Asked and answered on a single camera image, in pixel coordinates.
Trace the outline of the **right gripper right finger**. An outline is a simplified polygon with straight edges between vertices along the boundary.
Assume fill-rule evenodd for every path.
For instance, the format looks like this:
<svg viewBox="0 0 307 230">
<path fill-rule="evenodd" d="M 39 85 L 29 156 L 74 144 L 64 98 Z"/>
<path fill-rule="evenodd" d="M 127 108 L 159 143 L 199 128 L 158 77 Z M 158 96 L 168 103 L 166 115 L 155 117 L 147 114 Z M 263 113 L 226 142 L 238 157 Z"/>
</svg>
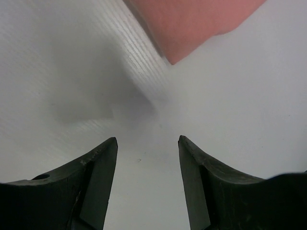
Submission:
<svg viewBox="0 0 307 230">
<path fill-rule="evenodd" d="M 304 230 L 307 174 L 261 179 L 178 140 L 190 228 L 193 230 Z"/>
</svg>

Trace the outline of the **pink t-shirt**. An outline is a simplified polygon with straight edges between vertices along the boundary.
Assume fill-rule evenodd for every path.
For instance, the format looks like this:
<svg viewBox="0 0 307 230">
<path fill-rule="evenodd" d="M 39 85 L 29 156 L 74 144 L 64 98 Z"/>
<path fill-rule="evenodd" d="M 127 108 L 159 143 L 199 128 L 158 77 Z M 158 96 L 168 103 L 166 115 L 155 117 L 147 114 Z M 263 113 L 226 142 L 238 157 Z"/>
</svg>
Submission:
<svg viewBox="0 0 307 230">
<path fill-rule="evenodd" d="M 265 0 L 129 0 L 172 65 L 240 26 Z"/>
</svg>

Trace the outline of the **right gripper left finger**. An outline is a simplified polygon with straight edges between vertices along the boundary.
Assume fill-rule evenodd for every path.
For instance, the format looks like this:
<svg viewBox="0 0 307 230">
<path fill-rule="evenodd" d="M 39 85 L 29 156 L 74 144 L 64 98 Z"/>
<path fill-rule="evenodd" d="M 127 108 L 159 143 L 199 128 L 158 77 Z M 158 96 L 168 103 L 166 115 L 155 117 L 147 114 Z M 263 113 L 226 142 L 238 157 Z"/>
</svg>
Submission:
<svg viewBox="0 0 307 230">
<path fill-rule="evenodd" d="M 103 229 L 117 153 L 118 143 L 112 137 L 31 180 L 2 183 L 1 229 Z"/>
</svg>

